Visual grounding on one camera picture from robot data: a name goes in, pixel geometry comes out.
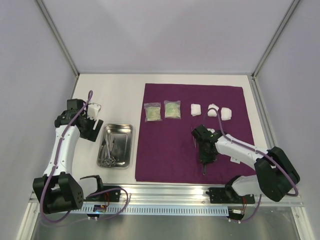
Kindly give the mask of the plain steel surgical scissors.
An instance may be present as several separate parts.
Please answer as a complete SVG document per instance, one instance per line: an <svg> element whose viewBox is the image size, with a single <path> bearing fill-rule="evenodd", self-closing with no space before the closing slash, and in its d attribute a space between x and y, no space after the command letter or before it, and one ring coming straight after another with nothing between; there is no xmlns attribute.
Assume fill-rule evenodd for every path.
<svg viewBox="0 0 320 240"><path fill-rule="evenodd" d="M116 165L115 158L111 156L109 144L105 140L102 142L101 163L103 167L114 167Z"/></svg>

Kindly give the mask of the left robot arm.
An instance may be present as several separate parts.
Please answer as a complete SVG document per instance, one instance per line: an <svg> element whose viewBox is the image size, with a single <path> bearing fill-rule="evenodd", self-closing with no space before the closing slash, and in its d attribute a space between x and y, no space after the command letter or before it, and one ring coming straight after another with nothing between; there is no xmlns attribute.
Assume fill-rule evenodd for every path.
<svg viewBox="0 0 320 240"><path fill-rule="evenodd" d="M67 100L67 109L54 121L55 142L42 177L33 180L33 191L44 214L81 209L89 196L98 201L105 188L99 175L74 179L73 160L79 139L95 142L103 121L98 119L101 105L82 99Z"/></svg>

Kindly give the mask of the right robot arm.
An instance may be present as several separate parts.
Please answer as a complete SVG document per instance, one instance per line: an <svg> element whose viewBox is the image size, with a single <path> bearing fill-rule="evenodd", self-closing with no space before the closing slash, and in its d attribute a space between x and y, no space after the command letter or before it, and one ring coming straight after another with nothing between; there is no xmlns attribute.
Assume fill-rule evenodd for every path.
<svg viewBox="0 0 320 240"><path fill-rule="evenodd" d="M199 161L206 166L218 155L234 158L255 171L254 175L233 177L225 185L225 196L232 203L246 195L265 195L274 202L296 190L300 176L285 152L274 146L263 149L243 142L222 130L209 131L199 125L191 132L199 147Z"/></svg>

